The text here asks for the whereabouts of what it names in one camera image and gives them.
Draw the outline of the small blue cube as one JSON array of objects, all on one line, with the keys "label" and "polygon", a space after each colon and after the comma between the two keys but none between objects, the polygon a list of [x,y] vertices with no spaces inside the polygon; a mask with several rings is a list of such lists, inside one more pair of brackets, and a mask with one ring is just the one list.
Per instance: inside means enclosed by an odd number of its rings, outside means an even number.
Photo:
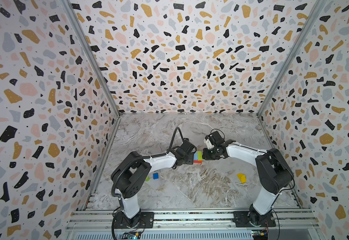
[{"label": "small blue cube", "polygon": [[158,173],[154,173],[154,174],[153,174],[153,179],[156,180],[156,179],[158,179],[158,178],[159,178]]}]

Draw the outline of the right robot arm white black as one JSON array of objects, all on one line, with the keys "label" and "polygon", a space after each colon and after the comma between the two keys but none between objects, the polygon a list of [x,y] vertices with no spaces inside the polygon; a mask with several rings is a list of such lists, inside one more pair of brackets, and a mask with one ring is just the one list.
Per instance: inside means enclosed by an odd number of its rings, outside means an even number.
[{"label": "right robot arm white black", "polygon": [[262,188],[248,212],[249,222],[253,226],[261,223],[271,214],[273,205],[282,191],[288,191],[288,185],[294,180],[294,174],[279,150],[254,149],[234,140],[225,140],[215,131],[204,139],[203,159],[206,161],[236,158],[257,168]]}]

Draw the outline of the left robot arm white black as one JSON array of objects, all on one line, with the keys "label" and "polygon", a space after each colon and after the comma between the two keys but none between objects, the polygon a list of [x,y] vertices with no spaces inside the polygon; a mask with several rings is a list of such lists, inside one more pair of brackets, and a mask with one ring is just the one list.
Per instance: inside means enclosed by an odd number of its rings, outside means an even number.
[{"label": "left robot arm white black", "polygon": [[148,175],[161,169],[192,165],[196,152],[197,147],[184,138],[180,146],[172,147],[161,154],[142,156],[136,151],[129,153],[111,174],[111,195],[118,199],[120,206],[117,217],[128,227],[137,225],[141,219],[137,193],[142,189]]}]

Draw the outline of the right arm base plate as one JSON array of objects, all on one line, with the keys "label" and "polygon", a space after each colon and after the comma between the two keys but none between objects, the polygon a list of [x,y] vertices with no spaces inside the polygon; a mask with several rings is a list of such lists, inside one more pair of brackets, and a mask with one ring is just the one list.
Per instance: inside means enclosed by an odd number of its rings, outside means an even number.
[{"label": "right arm base plate", "polygon": [[237,228],[265,228],[276,226],[271,211],[265,215],[259,215],[256,211],[235,211],[233,212],[233,216],[233,222]]}]

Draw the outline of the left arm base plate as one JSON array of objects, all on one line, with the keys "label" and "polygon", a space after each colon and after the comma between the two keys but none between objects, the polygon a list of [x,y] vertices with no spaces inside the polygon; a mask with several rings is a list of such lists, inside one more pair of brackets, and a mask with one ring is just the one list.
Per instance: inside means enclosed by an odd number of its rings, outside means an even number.
[{"label": "left arm base plate", "polygon": [[154,223],[154,212],[139,212],[129,219],[123,212],[117,212],[114,216],[115,229],[152,229]]}]

